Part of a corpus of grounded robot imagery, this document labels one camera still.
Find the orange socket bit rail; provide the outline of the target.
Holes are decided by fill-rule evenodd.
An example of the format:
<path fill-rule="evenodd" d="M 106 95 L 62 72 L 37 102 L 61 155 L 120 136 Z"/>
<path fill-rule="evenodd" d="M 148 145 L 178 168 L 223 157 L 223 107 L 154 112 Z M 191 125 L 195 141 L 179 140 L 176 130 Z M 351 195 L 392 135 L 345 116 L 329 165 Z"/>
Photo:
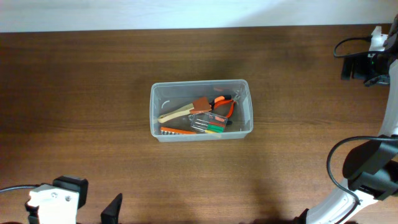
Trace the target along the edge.
<path fill-rule="evenodd" d="M 186 131 L 181 129 L 174 129 L 174 128 L 167 128 L 161 127 L 160 132 L 162 135 L 189 135 L 189 134 L 196 134 L 196 132 Z"/>

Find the orange scraper wooden handle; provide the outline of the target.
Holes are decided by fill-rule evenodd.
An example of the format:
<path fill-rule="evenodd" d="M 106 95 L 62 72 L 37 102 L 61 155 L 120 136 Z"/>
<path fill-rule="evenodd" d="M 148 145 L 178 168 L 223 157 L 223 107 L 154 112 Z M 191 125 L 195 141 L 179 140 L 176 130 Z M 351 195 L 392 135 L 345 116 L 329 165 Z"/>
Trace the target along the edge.
<path fill-rule="evenodd" d="M 181 116 L 204 113 L 209 111 L 211 111 L 211 105 L 208 102 L 207 97 L 201 97 L 175 111 L 159 116 L 157 120 L 160 123 L 165 123 L 170 121 L 171 119 L 175 119 Z"/>

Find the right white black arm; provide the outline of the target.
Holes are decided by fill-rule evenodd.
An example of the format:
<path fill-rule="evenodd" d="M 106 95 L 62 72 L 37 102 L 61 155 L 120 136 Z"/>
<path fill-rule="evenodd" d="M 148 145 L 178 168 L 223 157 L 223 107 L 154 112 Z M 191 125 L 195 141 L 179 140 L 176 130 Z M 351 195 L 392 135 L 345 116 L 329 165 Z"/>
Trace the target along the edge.
<path fill-rule="evenodd" d="M 336 187 L 323 202 L 295 217 L 294 223 L 346 223 L 363 208 L 397 196 L 397 21 L 387 34 L 377 26 L 362 40 L 370 44 L 368 51 L 341 55 L 341 78 L 362 79 L 365 86 L 389 86 L 382 126 L 377 136 L 350 137 L 332 147 L 326 170 Z M 343 144 L 358 140 L 363 144 L 350 150 L 343 164 L 343 180 L 337 182 L 331 171 L 332 156 Z"/>

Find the small red handled pliers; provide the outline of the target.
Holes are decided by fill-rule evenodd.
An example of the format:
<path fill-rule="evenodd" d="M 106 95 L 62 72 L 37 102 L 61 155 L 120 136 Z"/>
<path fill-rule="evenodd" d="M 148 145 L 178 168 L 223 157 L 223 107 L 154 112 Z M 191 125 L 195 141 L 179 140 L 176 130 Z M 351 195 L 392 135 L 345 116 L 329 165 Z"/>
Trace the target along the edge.
<path fill-rule="evenodd" d="M 238 104 L 238 100 L 240 99 L 239 95 L 221 95 L 216 97 L 213 101 L 210 102 L 210 106 L 212 110 L 219 108 L 220 106 L 229 105 L 228 113 L 225 115 L 226 118 L 230 118 L 233 115 L 234 107 Z"/>

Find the clear box coloured tubes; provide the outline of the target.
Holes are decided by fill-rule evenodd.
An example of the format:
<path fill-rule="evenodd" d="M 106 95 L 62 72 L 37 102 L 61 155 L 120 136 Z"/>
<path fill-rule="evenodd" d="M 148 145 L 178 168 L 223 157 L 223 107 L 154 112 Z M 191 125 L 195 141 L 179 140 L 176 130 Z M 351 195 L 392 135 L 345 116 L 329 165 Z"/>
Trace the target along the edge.
<path fill-rule="evenodd" d="M 192 129 L 207 134 L 223 133 L 229 124 L 226 117 L 214 113 L 192 114 L 188 118 Z"/>

